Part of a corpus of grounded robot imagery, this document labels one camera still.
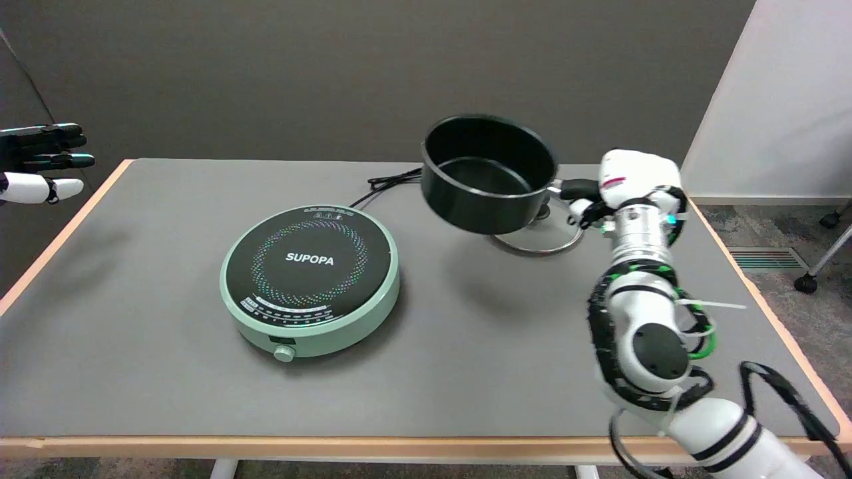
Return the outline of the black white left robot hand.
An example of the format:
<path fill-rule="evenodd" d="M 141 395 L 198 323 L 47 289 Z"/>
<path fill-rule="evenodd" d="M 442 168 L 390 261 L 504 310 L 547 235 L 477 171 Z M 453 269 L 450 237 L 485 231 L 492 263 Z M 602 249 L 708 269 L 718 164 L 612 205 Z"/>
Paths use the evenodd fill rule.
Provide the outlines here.
<path fill-rule="evenodd" d="M 43 124 L 1 131 L 2 204 L 56 204 L 83 191 L 83 181 L 48 177 L 48 172 L 85 169 L 97 161 L 74 152 L 87 144 L 76 122 Z"/>

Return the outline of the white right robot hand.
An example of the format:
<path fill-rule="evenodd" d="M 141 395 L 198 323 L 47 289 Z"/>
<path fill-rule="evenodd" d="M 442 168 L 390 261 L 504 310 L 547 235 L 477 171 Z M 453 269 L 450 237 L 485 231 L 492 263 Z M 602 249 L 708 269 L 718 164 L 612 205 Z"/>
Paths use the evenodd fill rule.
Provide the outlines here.
<path fill-rule="evenodd" d="M 679 167 L 656 154 L 613 149 L 602 157 L 596 181 L 562 180 L 552 186 L 584 229 L 613 218 L 625 204 L 656 206 L 672 237 L 678 236 L 686 221 L 686 194 Z"/>

